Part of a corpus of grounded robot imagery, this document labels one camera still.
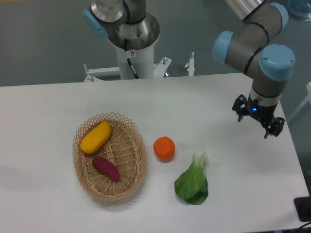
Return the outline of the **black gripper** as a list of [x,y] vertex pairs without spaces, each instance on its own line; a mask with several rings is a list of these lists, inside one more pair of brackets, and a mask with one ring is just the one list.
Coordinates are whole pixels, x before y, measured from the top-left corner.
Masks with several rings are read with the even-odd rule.
[[278,137],[283,130],[285,119],[275,117],[274,111],[278,104],[278,97],[265,98],[260,95],[249,95],[248,99],[243,95],[239,95],[232,106],[232,110],[238,116],[238,122],[241,122],[244,116],[251,116],[264,125],[266,133],[264,139],[268,136]]

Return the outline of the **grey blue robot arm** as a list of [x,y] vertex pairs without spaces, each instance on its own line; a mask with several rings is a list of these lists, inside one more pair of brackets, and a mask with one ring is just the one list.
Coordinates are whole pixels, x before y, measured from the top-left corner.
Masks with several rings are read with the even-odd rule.
[[[295,55],[285,46],[271,44],[288,22],[286,8],[264,0],[229,0],[229,7],[244,23],[234,33],[224,31],[216,38],[212,54],[253,80],[248,97],[240,95],[233,111],[239,119],[250,116],[266,131],[278,136],[284,119],[274,111],[293,73]],[[154,44],[160,36],[157,19],[146,12],[143,0],[93,0],[83,10],[88,28],[115,47],[120,76],[126,79],[162,78],[168,62],[154,66]]]

